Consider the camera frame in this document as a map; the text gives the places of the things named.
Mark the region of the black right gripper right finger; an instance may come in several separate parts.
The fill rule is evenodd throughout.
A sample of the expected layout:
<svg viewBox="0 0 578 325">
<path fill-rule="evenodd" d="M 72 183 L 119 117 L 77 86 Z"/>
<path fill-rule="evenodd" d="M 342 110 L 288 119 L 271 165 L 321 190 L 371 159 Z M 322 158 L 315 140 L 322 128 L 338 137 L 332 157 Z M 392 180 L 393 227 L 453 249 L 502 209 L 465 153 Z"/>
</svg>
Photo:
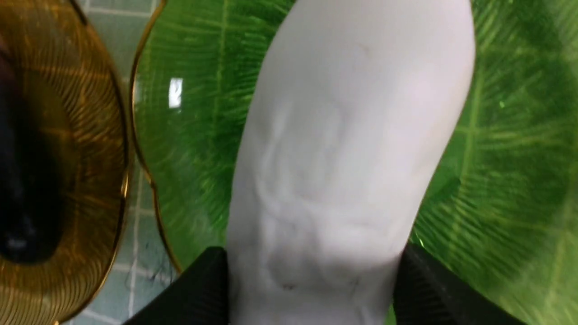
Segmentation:
<svg viewBox="0 0 578 325">
<path fill-rule="evenodd" d="M 522 325 L 415 243 L 403 251 L 393 294 L 398 325 Z"/>
</svg>

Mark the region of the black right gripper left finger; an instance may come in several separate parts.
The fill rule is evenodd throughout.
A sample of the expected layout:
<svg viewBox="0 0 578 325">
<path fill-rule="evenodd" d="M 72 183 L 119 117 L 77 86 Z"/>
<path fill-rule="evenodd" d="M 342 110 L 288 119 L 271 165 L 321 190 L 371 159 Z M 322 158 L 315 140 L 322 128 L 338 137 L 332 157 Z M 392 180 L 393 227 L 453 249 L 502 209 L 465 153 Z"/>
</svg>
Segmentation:
<svg viewBox="0 0 578 325">
<path fill-rule="evenodd" d="M 228 265 L 222 247 L 208 247 L 126 325 L 228 325 Z"/>
</svg>

